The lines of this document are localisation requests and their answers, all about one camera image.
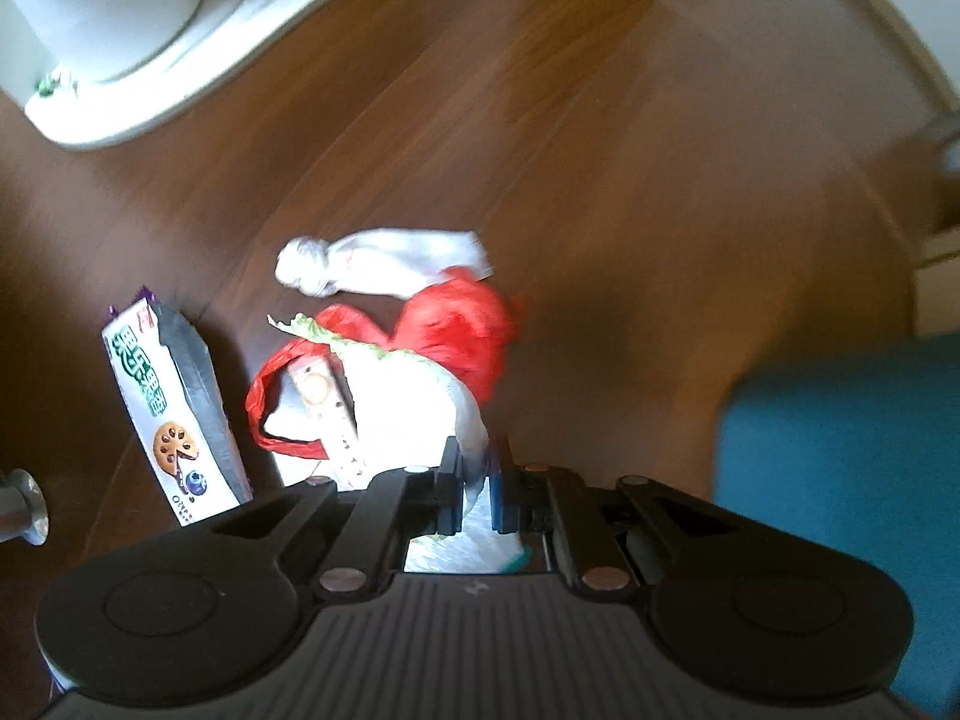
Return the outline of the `red and white plastic bag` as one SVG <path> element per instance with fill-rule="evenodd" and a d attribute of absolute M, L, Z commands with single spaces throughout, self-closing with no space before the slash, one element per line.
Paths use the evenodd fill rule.
<path fill-rule="evenodd" d="M 274 327 L 285 344 L 262 364 L 244 403 L 261 449 L 311 460 L 343 491 L 363 491 L 377 473 L 436 468 L 454 445 L 464 525 L 454 536 L 415 538 L 410 571 L 507 574 L 527 564 L 521 538 L 491 525 L 482 419 L 516 337 L 511 302 L 455 266 L 407 299 L 391 330 L 347 304 Z"/>

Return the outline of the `white paper wad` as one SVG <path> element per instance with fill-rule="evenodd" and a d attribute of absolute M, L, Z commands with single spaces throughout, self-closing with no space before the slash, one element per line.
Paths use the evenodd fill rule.
<path fill-rule="evenodd" d="M 334 242 L 291 239 L 278 252 L 275 278 L 309 298 L 353 293 L 410 299 L 448 281 L 453 268 L 479 280 L 493 275 L 475 232 L 380 227 Z"/>

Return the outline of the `white cookie snack box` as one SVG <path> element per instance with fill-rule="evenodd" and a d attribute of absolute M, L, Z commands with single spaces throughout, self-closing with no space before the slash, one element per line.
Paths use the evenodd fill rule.
<path fill-rule="evenodd" d="M 181 525 L 252 499 L 205 341 L 143 288 L 101 330 L 133 431 Z"/>

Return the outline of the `dark teal plastic trash bin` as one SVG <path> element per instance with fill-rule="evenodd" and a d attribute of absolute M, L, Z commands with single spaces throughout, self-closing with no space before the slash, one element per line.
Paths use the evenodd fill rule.
<path fill-rule="evenodd" d="M 719 418 L 715 501 L 895 578 L 914 634 L 893 683 L 958 713 L 958 338 L 757 372 Z"/>

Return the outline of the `silver metal door stopper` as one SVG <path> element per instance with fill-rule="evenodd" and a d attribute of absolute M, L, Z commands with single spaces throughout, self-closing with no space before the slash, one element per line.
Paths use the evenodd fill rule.
<path fill-rule="evenodd" d="M 48 538 L 49 511 L 43 491 L 26 470 L 11 470 L 0 488 L 0 541 L 22 539 L 31 546 L 43 546 Z"/>

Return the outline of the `white bookshelf unit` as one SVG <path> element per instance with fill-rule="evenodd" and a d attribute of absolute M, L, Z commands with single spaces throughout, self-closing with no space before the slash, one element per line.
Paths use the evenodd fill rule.
<path fill-rule="evenodd" d="M 2 0 L 2 93 L 49 142 L 162 124 L 327 0 Z"/>

